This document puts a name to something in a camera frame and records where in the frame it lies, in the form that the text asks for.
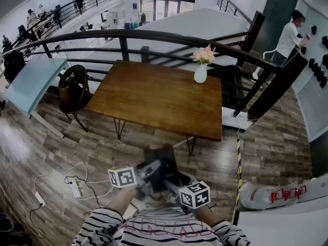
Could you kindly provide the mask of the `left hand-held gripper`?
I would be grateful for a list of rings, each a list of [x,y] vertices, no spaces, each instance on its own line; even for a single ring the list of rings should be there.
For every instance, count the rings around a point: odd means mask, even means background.
[[[137,188],[136,199],[144,201],[151,193],[150,177],[161,166],[159,159],[151,163],[141,163],[137,167],[117,167],[108,169],[112,186],[122,189],[127,187]]]

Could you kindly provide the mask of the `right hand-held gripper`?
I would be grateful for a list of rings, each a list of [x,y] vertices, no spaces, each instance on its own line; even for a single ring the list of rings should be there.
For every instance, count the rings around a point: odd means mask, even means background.
[[[165,179],[166,188],[174,193],[182,206],[197,209],[210,203],[210,187],[189,173],[179,172],[178,182]]]

